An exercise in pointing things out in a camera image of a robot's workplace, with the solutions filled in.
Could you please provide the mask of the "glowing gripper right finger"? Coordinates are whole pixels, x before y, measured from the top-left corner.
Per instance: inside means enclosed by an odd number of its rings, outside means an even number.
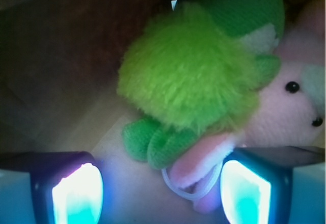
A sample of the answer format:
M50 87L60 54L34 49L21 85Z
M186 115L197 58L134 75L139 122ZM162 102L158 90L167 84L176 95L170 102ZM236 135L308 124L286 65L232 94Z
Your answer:
M325 149L236 148L221 200L229 223L325 223Z

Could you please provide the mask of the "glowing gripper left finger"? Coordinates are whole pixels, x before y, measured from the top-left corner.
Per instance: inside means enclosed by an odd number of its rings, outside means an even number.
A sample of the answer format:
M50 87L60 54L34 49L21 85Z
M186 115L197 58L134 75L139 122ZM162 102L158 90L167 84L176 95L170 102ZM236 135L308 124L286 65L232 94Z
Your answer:
M98 223L103 197L88 152L1 153L1 223Z

